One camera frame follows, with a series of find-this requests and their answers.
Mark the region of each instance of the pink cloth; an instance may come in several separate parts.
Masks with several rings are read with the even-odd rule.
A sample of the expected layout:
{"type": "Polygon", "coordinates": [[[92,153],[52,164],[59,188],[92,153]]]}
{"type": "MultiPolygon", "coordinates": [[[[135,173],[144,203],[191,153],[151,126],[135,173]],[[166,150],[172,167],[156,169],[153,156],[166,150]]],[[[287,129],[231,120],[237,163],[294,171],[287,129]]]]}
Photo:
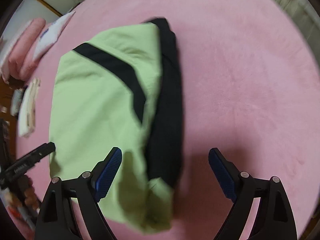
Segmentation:
{"type": "MultiPolygon", "coordinates": [[[[86,0],[40,61],[36,131],[17,139],[18,156],[48,141],[60,57],[112,27],[166,17],[176,33],[184,95],[184,168],[173,228],[141,236],[110,222],[119,240],[212,240],[232,206],[208,164],[218,147],[242,171],[279,176],[300,235],[320,184],[320,82],[302,35],[272,0],[86,0]]],[[[29,172],[43,198],[48,158],[29,172]]],[[[247,239],[253,205],[241,239],[247,239]]],[[[77,218],[85,239],[83,221],[77,218]]]]}
{"type": "Polygon", "coordinates": [[[23,32],[26,30],[26,28],[31,24],[32,21],[28,21],[26,24],[22,25],[19,30],[16,32],[15,36],[10,40],[10,44],[7,47],[1,62],[0,62],[0,68],[1,68],[1,76],[4,80],[4,82],[7,82],[10,77],[10,70],[9,70],[9,56],[11,54],[11,51],[13,47],[16,45],[18,39],[21,37],[23,32]]]}
{"type": "Polygon", "coordinates": [[[35,53],[36,50],[36,46],[40,40],[41,35],[48,29],[48,27],[51,25],[51,23],[47,24],[42,31],[40,32],[40,34],[38,35],[38,37],[36,38],[35,42],[32,44],[30,50],[28,51],[26,58],[23,61],[23,65],[20,69],[20,73],[19,73],[19,78],[23,81],[27,81],[30,76],[32,75],[32,73],[34,72],[34,70],[37,68],[39,61],[41,60],[41,58],[33,60],[33,55],[35,53]]]}
{"type": "Polygon", "coordinates": [[[16,79],[20,79],[20,69],[26,58],[28,51],[35,42],[40,32],[45,26],[45,19],[33,19],[30,25],[23,32],[17,43],[13,47],[9,56],[10,75],[16,79]]]}

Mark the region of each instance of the textured fabric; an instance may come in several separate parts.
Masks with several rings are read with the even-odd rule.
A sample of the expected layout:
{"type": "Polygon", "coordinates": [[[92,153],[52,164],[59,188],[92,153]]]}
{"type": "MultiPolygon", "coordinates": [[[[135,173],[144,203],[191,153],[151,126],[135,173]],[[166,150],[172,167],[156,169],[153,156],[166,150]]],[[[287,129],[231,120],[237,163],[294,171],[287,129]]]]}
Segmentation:
{"type": "Polygon", "coordinates": [[[0,62],[0,68],[1,68],[1,76],[4,80],[4,82],[7,82],[10,77],[10,70],[9,70],[9,56],[16,45],[17,41],[23,34],[23,32],[28,28],[28,26],[31,24],[32,21],[28,21],[26,24],[22,25],[19,30],[17,31],[16,35],[11,39],[10,45],[7,47],[1,62],[0,62]]]}
{"type": "Polygon", "coordinates": [[[45,26],[45,19],[36,18],[33,19],[30,25],[23,32],[21,37],[12,49],[9,56],[9,70],[10,75],[16,79],[20,79],[19,72],[22,64],[26,58],[28,51],[32,44],[35,42],[40,32],[45,26]]]}
{"type": "Polygon", "coordinates": [[[142,123],[146,96],[139,84],[134,69],[129,64],[88,43],[79,45],[74,51],[101,65],[121,79],[133,94],[133,109],[142,123]]]}
{"type": "Polygon", "coordinates": [[[50,120],[51,177],[76,178],[119,147],[122,164],[99,206],[147,233],[172,219],[173,190],[161,178],[148,182],[144,157],[162,75],[158,33],[152,23],[114,28],[65,54],[50,120]]]}
{"type": "MultiPolygon", "coordinates": [[[[183,84],[183,171],[168,232],[144,236],[108,221],[118,240],[212,240],[227,217],[227,199],[208,164],[218,147],[256,178],[279,176],[300,235],[320,185],[320,82],[314,56],[273,0],[85,0],[33,76],[41,78],[36,130],[17,138],[17,156],[49,137],[60,57],[101,31],[163,16],[176,34],[183,84]]],[[[43,198],[48,160],[29,175],[43,198]]],[[[255,201],[241,240],[248,239],[255,201]]],[[[74,206],[82,236],[86,232],[74,206]]]]}
{"type": "Polygon", "coordinates": [[[30,76],[33,74],[34,70],[38,67],[38,64],[41,60],[33,60],[33,55],[35,53],[36,46],[40,40],[41,35],[47,30],[47,28],[51,25],[51,23],[47,24],[42,31],[40,32],[39,36],[37,37],[36,41],[32,44],[30,50],[28,51],[26,58],[22,64],[22,67],[19,72],[19,77],[23,81],[27,81],[30,76]]]}
{"type": "Polygon", "coordinates": [[[162,85],[145,155],[148,179],[162,178],[174,187],[182,163],[182,84],[176,36],[166,19],[153,19],[160,31],[162,85]]]}
{"type": "Polygon", "coordinates": [[[274,0],[307,40],[320,66],[320,17],[308,0],[274,0]]]}

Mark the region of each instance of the folded clothing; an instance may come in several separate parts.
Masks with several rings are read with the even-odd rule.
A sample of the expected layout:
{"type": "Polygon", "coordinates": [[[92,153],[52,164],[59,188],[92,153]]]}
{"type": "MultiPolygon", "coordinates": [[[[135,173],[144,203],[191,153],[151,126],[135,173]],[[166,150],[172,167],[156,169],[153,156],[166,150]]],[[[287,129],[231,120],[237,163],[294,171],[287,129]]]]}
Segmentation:
{"type": "Polygon", "coordinates": [[[26,89],[18,117],[18,135],[28,137],[35,130],[35,103],[40,79],[34,78],[26,89]]]}
{"type": "Polygon", "coordinates": [[[6,49],[6,52],[4,53],[4,56],[2,57],[2,60],[0,62],[0,69],[1,69],[1,76],[4,80],[4,82],[7,82],[10,77],[10,70],[9,70],[9,56],[11,51],[13,50],[13,47],[16,45],[18,39],[22,36],[26,28],[31,24],[32,21],[28,21],[26,24],[24,24],[20,29],[17,31],[16,35],[12,38],[9,46],[6,49]]]}
{"type": "Polygon", "coordinates": [[[71,17],[75,12],[69,12],[61,16],[58,20],[53,22],[41,35],[35,47],[33,54],[33,61],[40,60],[41,57],[57,42],[64,28],[69,23],[71,17]]]}
{"type": "Polygon", "coordinates": [[[119,147],[123,161],[99,202],[103,215],[144,233],[167,230],[181,168],[181,125],[180,69],[166,20],[101,32],[61,57],[50,118],[49,140],[56,145],[50,175],[77,178],[119,147]],[[173,96],[168,82],[176,83],[173,96]],[[175,108],[168,121],[177,128],[169,132],[172,139],[157,142],[159,131],[170,129],[162,100],[168,111],[175,108]],[[161,156],[155,153],[153,158],[153,151],[159,143],[167,144],[162,158],[168,159],[157,165],[161,156]]]}
{"type": "Polygon", "coordinates": [[[33,19],[30,25],[25,29],[17,43],[13,47],[8,66],[10,75],[16,79],[20,79],[19,72],[32,44],[36,41],[40,32],[45,26],[45,20],[42,18],[33,19]]]}
{"type": "Polygon", "coordinates": [[[40,35],[37,37],[36,41],[32,44],[30,50],[28,51],[26,58],[22,64],[22,67],[20,69],[19,73],[19,79],[23,81],[29,80],[31,75],[33,74],[34,70],[38,67],[39,62],[41,60],[41,57],[34,60],[33,56],[35,54],[36,46],[40,40],[40,37],[43,35],[43,33],[48,29],[48,27],[51,25],[51,23],[47,24],[41,31],[40,35]]]}

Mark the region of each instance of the robotic arm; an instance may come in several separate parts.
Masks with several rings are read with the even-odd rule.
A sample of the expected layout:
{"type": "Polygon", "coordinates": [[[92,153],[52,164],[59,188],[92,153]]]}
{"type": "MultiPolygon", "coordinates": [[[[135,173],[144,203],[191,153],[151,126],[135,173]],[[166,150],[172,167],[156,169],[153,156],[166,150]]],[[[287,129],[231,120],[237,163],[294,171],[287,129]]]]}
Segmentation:
{"type": "MultiPolygon", "coordinates": [[[[104,198],[122,161],[114,147],[92,171],[77,179],[52,179],[40,209],[35,240],[81,240],[70,198],[77,198],[92,240],[116,240],[98,202],[104,198]]],[[[253,178],[228,162],[217,148],[209,152],[209,164],[233,207],[214,240],[238,240],[248,219],[253,199],[260,197],[258,213],[249,240],[297,240],[292,209],[278,177],[253,178]]]]}
{"type": "MultiPolygon", "coordinates": [[[[6,144],[2,144],[2,146],[4,147],[4,150],[7,151],[6,144]]],[[[33,168],[35,164],[38,163],[42,158],[54,151],[54,143],[44,143],[35,150],[18,159],[12,165],[6,163],[6,165],[4,165],[6,169],[1,169],[0,172],[0,189],[5,190],[8,188],[17,196],[22,203],[22,207],[18,207],[18,211],[33,231],[36,229],[38,213],[31,207],[26,206],[24,202],[26,198],[24,192],[29,187],[29,179],[25,173],[29,169],[33,168]]]]}

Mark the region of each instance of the pink rug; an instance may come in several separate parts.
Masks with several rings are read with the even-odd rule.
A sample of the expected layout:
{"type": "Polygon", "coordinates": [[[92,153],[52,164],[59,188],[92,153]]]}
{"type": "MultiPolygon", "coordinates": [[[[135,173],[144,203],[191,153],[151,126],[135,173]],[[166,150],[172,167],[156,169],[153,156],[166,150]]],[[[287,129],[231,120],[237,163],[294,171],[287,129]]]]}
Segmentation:
{"type": "MultiPolygon", "coordinates": [[[[36,131],[17,139],[18,156],[48,141],[54,78],[63,54],[100,31],[166,17],[177,35],[185,110],[175,219],[170,231],[152,236],[111,222],[116,237],[212,240],[232,206],[209,167],[212,147],[257,178],[279,176],[298,235],[303,232],[320,184],[320,82],[302,35],[272,0],[86,0],[75,11],[33,75],[41,78],[36,131]]],[[[29,176],[43,198],[50,182],[48,159],[29,176]]],[[[254,215],[241,239],[247,239],[254,215]]]]}

